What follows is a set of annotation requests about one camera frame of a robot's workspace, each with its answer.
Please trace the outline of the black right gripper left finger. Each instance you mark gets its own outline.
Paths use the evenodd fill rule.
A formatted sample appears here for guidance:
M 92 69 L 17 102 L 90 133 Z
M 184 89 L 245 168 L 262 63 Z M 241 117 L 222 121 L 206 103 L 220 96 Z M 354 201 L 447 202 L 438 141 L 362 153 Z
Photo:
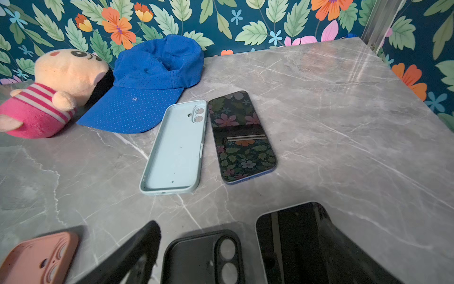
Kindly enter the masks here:
M 79 283 L 147 284 L 157 261 L 161 238 L 157 222 L 148 222 Z

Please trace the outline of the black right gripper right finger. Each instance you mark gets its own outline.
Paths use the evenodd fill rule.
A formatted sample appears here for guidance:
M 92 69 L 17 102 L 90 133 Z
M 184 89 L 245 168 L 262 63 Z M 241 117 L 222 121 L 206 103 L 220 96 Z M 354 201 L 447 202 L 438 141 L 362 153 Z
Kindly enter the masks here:
M 318 224 L 318 242 L 331 284 L 402 283 L 341 232 L 320 203 L 314 202 L 313 210 Z

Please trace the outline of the pink phone case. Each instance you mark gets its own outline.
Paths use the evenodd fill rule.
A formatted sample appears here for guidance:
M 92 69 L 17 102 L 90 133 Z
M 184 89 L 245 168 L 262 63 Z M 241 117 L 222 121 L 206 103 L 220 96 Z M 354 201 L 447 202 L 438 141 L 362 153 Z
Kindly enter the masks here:
M 78 244 L 78 235 L 68 231 L 18 244 L 1 265 L 1 283 L 62 284 Z

